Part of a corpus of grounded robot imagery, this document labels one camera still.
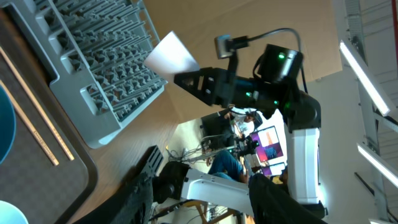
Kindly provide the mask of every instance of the desk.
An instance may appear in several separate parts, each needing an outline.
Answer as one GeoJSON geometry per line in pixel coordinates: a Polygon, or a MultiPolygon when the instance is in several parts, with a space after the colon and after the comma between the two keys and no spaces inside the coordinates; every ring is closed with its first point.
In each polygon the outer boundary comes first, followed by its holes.
{"type": "MultiPolygon", "coordinates": [[[[26,61],[26,66],[32,69],[32,73],[40,75],[42,82],[45,84],[44,86],[48,86],[49,76],[10,18],[2,10],[0,10],[0,26],[2,29],[7,30],[7,32],[1,34],[2,39],[9,39],[9,41],[13,42],[12,44],[17,46],[15,50],[24,55],[21,60],[26,61]]],[[[44,87],[38,92],[54,98],[48,87],[44,87]]],[[[62,111],[59,104],[55,103],[52,106],[62,111]]],[[[94,150],[85,145],[75,127],[67,119],[66,114],[63,111],[62,114],[66,118],[65,125],[62,125],[62,123],[58,125],[65,133],[75,135],[75,138],[78,139],[78,144],[82,144],[89,151],[98,170],[98,183],[94,192],[74,214],[70,222],[77,221],[110,198],[120,188],[127,173],[129,175],[136,174],[136,171],[139,171],[136,170],[136,166],[148,147],[158,145],[159,149],[163,150],[179,123],[178,114],[172,106],[169,94],[165,91],[111,143],[94,150]]]]}

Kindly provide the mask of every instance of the gray dish rack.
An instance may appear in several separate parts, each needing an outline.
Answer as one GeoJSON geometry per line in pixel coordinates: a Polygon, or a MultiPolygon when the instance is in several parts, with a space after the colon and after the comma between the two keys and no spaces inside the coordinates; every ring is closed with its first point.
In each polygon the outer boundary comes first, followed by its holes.
{"type": "Polygon", "coordinates": [[[159,37],[142,1],[0,0],[89,147],[107,145],[167,83],[144,65],[159,37]]]}

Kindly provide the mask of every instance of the wooden stick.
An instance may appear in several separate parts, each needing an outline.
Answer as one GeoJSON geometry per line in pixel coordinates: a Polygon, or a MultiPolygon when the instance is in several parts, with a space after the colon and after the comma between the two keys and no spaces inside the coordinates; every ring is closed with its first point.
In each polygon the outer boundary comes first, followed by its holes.
{"type": "Polygon", "coordinates": [[[33,95],[32,91],[30,90],[30,88],[26,85],[26,82],[24,81],[24,79],[21,77],[21,75],[19,74],[18,70],[15,68],[14,64],[11,62],[11,60],[9,59],[9,57],[7,56],[7,54],[3,51],[3,49],[0,47],[0,53],[1,55],[4,57],[4,59],[6,60],[8,66],[11,68],[12,72],[14,73],[15,77],[18,79],[19,83],[21,84],[21,86],[23,87],[23,89],[25,90],[26,94],[29,96],[30,100],[33,102],[33,104],[35,105],[36,109],[39,111],[41,117],[43,118],[43,120],[45,121],[45,123],[47,124],[47,126],[49,127],[49,129],[51,130],[52,134],[54,135],[55,139],[58,141],[59,145],[61,145],[63,151],[65,152],[65,154],[68,156],[69,160],[74,160],[75,157],[72,155],[72,153],[70,152],[68,146],[65,144],[65,142],[63,141],[61,135],[58,133],[57,129],[55,129],[54,125],[52,124],[51,120],[49,119],[49,117],[47,116],[47,114],[44,112],[42,106],[40,105],[40,103],[36,100],[36,97],[33,95]]]}
{"type": "Polygon", "coordinates": [[[36,141],[40,144],[42,147],[44,153],[47,155],[47,157],[50,159],[53,165],[57,166],[59,165],[59,162],[57,158],[55,158],[54,154],[52,154],[52,151],[49,149],[47,144],[44,142],[43,138],[40,136],[39,132],[35,129],[33,124],[30,122],[29,118],[26,116],[22,108],[19,106],[18,102],[15,100],[15,98],[11,95],[10,91],[7,89],[5,84],[0,80],[0,86],[4,89],[4,91],[7,93],[8,97],[11,100],[12,105],[14,106],[14,109],[17,111],[19,116],[22,118],[26,126],[29,128],[30,132],[33,134],[33,137],[35,137],[36,141]]]}

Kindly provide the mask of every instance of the tray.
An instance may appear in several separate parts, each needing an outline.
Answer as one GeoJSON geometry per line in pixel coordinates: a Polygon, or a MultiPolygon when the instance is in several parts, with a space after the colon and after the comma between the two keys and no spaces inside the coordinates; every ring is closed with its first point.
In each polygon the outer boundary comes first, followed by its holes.
{"type": "Polygon", "coordinates": [[[0,165],[0,200],[18,207],[29,223],[66,223],[95,188],[98,180],[95,164],[81,140],[71,130],[49,88],[35,73],[32,64],[27,63],[28,56],[20,51],[14,37],[1,23],[0,34],[0,46],[13,61],[75,157],[73,161],[68,159],[0,56],[0,79],[59,161],[58,166],[53,166],[20,116],[16,115],[16,138],[10,153],[0,165]]]}

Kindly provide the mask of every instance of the fluorescent light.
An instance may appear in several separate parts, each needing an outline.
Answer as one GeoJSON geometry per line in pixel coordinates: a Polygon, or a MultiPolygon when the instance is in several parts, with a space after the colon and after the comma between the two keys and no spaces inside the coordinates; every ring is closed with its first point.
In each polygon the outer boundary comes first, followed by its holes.
{"type": "Polygon", "coordinates": [[[340,50],[383,116],[395,110],[395,104],[390,100],[386,92],[384,92],[352,44],[347,40],[341,40],[340,50]]]}
{"type": "Polygon", "coordinates": [[[364,144],[357,143],[358,151],[365,157],[382,175],[389,179],[396,187],[398,187],[398,171],[391,167],[384,159],[374,153],[364,144]]]}
{"type": "Polygon", "coordinates": [[[385,222],[385,221],[381,221],[381,220],[374,220],[374,219],[369,219],[369,221],[371,222],[371,224],[391,224],[391,222],[385,222]]]}

